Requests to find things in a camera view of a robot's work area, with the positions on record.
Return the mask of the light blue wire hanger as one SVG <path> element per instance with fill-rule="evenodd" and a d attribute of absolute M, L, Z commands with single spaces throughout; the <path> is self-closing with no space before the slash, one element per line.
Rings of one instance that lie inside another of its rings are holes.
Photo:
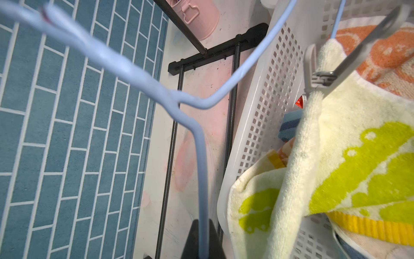
<path fill-rule="evenodd" d="M 11 1 L 1 1 L 1 14 L 17 22 L 25 23 L 38 31 L 61 41 L 65 45 L 80 51 L 99 66 L 128 82 L 131 86 L 145 93 L 159 103 L 179 124 L 187 128 L 195 139 L 198 174 L 198 212 L 199 234 L 201 242 L 209 241 L 209 200 L 208 200 L 208 160 L 204 132 L 201 125 L 186 115 L 179 108 L 180 104 L 207 110 L 218 104 L 241 81 L 255 65 L 261 55 L 272 43 L 284 23 L 292 13 L 296 1 L 290 1 L 282 15 L 258 44 L 253 53 L 239 67 L 219 90 L 208 98 L 198 98 L 178 90 L 170 90 L 156 81 L 145 70 L 134 65 L 132 61 L 115 52 L 103 42 L 90 35 L 80 24 L 66 12 L 52 4 L 45 4 L 39 12 L 28 10 Z M 208 250 L 202 252 L 201 259 L 208 258 Z"/>

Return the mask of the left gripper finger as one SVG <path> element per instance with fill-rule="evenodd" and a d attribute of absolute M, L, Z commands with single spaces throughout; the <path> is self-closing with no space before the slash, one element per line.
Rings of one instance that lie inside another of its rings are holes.
<path fill-rule="evenodd" d="M 200 259 L 201 253 L 199 252 L 199 245 L 201 245 L 202 252 L 208 250 L 208 259 L 226 259 L 225 252 L 220 242 L 219 235 L 213 224 L 213 221 L 209 220 L 209 241 L 207 245 L 205 242 L 201 242 L 199 238 L 202 235 L 199 234 L 199 220 L 196 219 L 192 222 L 187 240 L 185 242 L 183 252 L 181 255 L 182 259 Z"/>

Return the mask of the blue patterned towel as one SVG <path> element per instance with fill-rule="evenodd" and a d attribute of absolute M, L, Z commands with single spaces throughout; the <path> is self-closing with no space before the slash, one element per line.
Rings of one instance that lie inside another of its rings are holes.
<path fill-rule="evenodd" d="M 296 128 L 303 116 L 303 110 L 288 112 L 284 115 L 278 137 L 283 142 L 288 142 L 296 135 Z"/>

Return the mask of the white clothespin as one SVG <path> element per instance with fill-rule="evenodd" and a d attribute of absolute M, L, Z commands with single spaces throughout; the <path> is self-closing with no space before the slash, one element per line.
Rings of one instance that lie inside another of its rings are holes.
<path fill-rule="evenodd" d="M 401 4 L 394 8 L 376 28 L 349 54 L 334 71 L 317 72 L 316 45 L 310 45 L 304 55 L 305 94 L 320 91 L 326 97 L 347 79 L 368 57 L 374 44 L 394 34 L 406 21 L 410 6 Z"/>

